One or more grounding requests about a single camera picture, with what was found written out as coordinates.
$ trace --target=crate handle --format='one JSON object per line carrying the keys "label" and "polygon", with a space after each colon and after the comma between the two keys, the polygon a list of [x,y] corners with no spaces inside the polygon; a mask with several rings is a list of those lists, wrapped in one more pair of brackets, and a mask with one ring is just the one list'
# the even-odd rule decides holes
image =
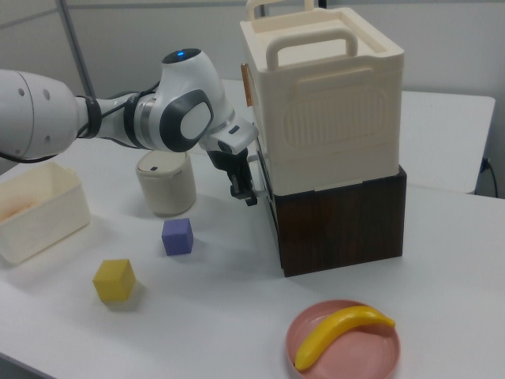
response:
{"label": "crate handle", "polygon": [[[254,9],[257,6],[264,6],[274,2],[281,2],[283,0],[247,0],[245,4],[245,11],[247,12],[247,21],[254,21]],[[305,11],[314,10],[314,0],[305,0]]]}
{"label": "crate handle", "polygon": [[267,67],[269,70],[279,68],[279,51],[286,47],[331,41],[333,39],[344,39],[346,41],[347,56],[354,57],[357,55],[357,37],[349,28],[312,30],[288,36],[278,36],[270,41],[267,46]]}
{"label": "crate handle", "polygon": [[[261,165],[260,157],[257,154],[247,157],[247,164],[249,165],[249,169],[250,169],[251,163],[256,162],[256,161],[258,162],[259,165]],[[268,196],[269,193],[266,188],[265,189],[257,189],[256,188],[253,177],[251,177],[251,183],[252,183],[252,191],[254,192],[254,194],[256,195],[256,197],[258,199],[260,199],[262,197],[269,198],[269,196]]]}

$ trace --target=pink plate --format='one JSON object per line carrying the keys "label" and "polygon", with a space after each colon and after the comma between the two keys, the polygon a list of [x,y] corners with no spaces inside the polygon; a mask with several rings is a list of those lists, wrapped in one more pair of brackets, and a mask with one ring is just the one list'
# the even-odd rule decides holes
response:
{"label": "pink plate", "polygon": [[320,302],[294,319],[286,334],[286,353],[295,376],[304,379],[391,377],[400,358],[400,340],[396,330],[386,325],[351,329],[337,338],[308,370],[299,373],[294,368],[294,357],[301,343],[325,317],[348,306],[363,305],[350,300]]}

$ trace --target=purple cube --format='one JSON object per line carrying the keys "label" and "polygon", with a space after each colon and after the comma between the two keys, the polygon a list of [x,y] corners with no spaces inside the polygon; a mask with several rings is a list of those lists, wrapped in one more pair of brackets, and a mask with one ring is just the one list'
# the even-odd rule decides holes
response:
{"label": "purple cube", "polygon": [[193,231],[189,219],[167,220],[161,234],[166,255],[189,254],[193,247]]}

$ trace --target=dark brown wooden box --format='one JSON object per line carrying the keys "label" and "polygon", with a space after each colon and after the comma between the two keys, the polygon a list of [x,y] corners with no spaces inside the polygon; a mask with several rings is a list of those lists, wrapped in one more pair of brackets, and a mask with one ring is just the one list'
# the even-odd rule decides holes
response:
{"label": "dark brown wooden box", "polygon": [[400,167],[395,176],[337,189],[281,197],[269,191],[284,275],[400,257],[406,181]]}

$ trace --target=white cup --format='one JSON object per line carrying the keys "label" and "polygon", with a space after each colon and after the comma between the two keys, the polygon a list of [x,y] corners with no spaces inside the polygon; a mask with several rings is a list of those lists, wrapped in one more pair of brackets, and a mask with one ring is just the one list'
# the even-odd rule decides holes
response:
{"label": "white cup", "polygon": [[157,216],[173,216],[196,200],[195,178],[187,152],[149,152],[137,164],[137,177],[148,207]]}

